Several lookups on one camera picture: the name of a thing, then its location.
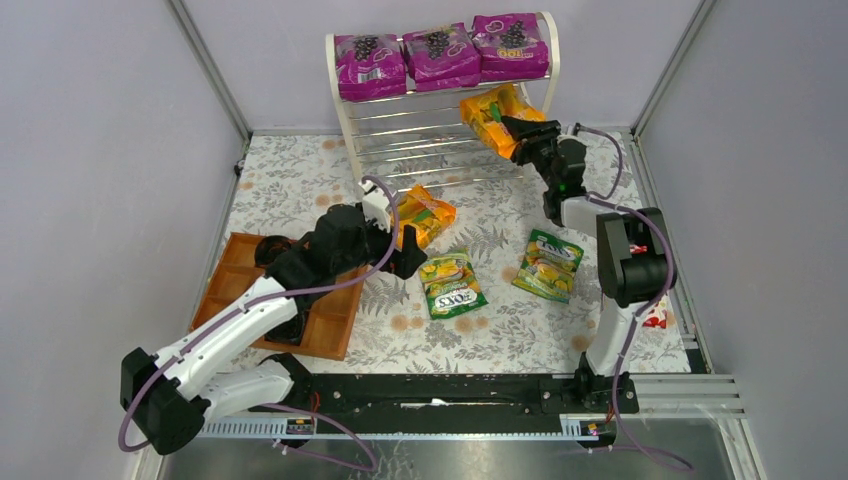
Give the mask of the purple candy bag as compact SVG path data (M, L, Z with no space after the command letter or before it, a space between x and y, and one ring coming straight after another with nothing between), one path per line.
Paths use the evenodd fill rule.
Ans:
M482 58L462 22L402 36L408 73L418 92L473 87Z
M481 81L544 77L550 65L549 49L534 13L477 15L471 40L481 56Z
M407 91L406 63L395 34L335 35L334 55L342 100L362 102Z

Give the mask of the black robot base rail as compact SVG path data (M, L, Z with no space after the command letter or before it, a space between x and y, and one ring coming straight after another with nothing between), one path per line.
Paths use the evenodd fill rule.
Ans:
M356 434L547 434L563 415L639 411L629 377L613 391L609 380L552 374L311 374L281 403Z

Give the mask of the orange candy bag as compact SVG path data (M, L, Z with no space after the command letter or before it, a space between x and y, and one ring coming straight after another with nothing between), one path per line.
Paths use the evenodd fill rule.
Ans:
M416 230L416 243L422 250L449 228L457 215L453 205L437 199L422 185L415 185L401 197L398 213L397 248L403 248L405 227L412 226Z
M510 159L518 144L502 122L503 117L543 122L546 116L530 106L513 84L504 84L459 102L461 121L499 156Z

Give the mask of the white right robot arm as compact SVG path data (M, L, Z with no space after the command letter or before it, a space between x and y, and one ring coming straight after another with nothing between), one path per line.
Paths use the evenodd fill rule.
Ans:
M515 116L501 116L496 124L513 144L511 161L533 166L544 181L547 218L596 241L601 320L578 372L595 381L617 380L627 370L638 328L677 280L663 212L616 204L611 193L586 188L588 147L578 136L582 126L564 133L555 120Z

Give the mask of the green candy bag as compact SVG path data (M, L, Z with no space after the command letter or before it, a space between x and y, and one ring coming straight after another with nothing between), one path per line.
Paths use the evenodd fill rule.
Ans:
M431 320L446 320L488 304L465 248L428 258L418 269Z
M540 229L533 229L511 284L541 298L567 304L584 250Z

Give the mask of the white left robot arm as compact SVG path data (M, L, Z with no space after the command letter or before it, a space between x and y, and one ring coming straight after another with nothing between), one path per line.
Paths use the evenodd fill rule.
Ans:
M230 373L223 364L330 293L379 271L397 273L399 220L395 202L333 205L299 240L273 243L259 263L263 274L200 328L154 353L128 353L121 363L119 449L168 455L208 423L290 397L296 377L281 360Z

